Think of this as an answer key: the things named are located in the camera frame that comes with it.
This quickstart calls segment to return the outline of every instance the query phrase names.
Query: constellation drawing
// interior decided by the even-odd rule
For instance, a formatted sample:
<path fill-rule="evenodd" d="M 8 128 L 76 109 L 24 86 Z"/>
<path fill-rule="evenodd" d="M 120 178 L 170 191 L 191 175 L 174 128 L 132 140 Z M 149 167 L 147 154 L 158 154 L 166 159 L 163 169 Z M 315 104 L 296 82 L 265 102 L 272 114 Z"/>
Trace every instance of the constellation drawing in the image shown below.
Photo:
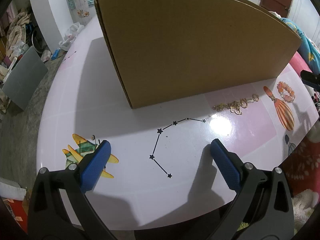
<path fill-rule="evenodd" d="M 203 123 L 206 122 L 205 119 L 198 120 L 198 119 L 193 119 L 193 118 L 185 118 L 185 119 L 182 119 L 182 120 L 180 120 L 180 121 L 173 121 L 172 124 L 168 125 L 168 126 L 165 127 L 165 128 L 160 128 L 160 129 L 158 129 L 158 131 L 157 131 L 157 133 L 158 133 L 158 138 L 157 138 L 155 147 L 153 148 L 152 155 L 150 155 L 150 159 L 153 160 L 153 161 L 165 172 L 165 174 L 168 175 L 168 178 L 171 178 L 172 175 L 171 175 L 171 173 L 167 173 L 167 172 L 165 171 L 165 169 L 162 168 L 162 166 L 156 161 L 155 156 L 154 156 L 155 150 L 156 150 L 156 147 L 157 147 L 157 144 L 158 144 L 158 141 L 159 141 L 159 137 L 160 137 L 160 135 L 164 132 L 164 130 L 167 129 L 167 128 L 169 128 L 169 127 L 172 126 L 172 125 L 177 126 L 177 124 L 179 124 L 180 122 L 185 121 L 185 120 L 187 120 L 187 121 L 192 120 L 192 121 L 198 121 L 198 122 L 203 122 Z"/>

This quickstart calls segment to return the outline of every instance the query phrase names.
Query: blue gripper pad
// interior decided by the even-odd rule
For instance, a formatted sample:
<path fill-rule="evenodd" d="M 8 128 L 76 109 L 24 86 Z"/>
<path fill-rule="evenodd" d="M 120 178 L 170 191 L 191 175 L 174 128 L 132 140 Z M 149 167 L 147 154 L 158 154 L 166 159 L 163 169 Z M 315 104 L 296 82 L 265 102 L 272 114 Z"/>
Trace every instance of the blue gripper pad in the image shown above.
<path fill-rule="evenodd" d="M 230 160 L 227 149 L 219 139 L 212 141 L 210 152 L 228 187 L 236 193 L 239 193 L 241 189 L 240 173 Z"/>
<path fill-rule="evenodd" d="M 99 179 L 111 155 L 110 143 L 106 140 L 102 141 L 93 154 L 95 154 L 94 157 L 81 174 L 80 188 L 83 193 L 92 190 Z"/>

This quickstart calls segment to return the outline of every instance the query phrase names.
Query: gray floor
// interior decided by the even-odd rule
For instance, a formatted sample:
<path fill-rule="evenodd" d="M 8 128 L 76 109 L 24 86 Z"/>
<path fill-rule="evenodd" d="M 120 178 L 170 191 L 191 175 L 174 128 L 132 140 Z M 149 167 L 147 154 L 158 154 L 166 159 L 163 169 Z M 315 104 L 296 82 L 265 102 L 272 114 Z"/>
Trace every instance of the gray floor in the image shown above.
<path fill-rule="evenodd" d="M 21 187 L 32 188 L 36 179 L 36 147 L 42 110 L 63 57 L 64 53 L 61 51 L 59 58 L 45 63 L 48 72 L 27 109 L 22 111 L 11 102 L 2 122 L 0 177 L 18 182 Z"/>

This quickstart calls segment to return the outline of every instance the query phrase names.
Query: gold jewelry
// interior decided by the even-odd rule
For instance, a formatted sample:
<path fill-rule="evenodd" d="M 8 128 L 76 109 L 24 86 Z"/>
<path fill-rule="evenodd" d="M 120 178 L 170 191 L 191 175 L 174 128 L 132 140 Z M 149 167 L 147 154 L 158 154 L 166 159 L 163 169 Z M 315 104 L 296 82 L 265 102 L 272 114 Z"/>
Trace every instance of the gold jewelry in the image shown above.
<path fill-rule="evenodd" d="M 231 113 L 242 114 L 240 107 L 247 108 L 249 103 L 258 102 L 259 95 L 253 94 L 251 98 L 242 98 L 240 100 L 233 101 L 232 103 L 220 104 L 212 107 L 213 110 L 221 112 L 223 109 L 230 109 Z"/>

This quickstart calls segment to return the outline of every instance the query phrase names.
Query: gray panel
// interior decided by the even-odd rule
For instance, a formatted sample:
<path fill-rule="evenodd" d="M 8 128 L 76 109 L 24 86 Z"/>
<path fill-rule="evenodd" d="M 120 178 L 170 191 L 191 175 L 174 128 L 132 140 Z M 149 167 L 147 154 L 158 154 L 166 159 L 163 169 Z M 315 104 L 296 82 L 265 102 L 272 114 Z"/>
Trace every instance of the gray panel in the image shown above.
<path fill-rule="evenodd" d="M 25 110 L 47 71 L 32 46 L 14 67 L 2 90 L 17 106 Z"/>

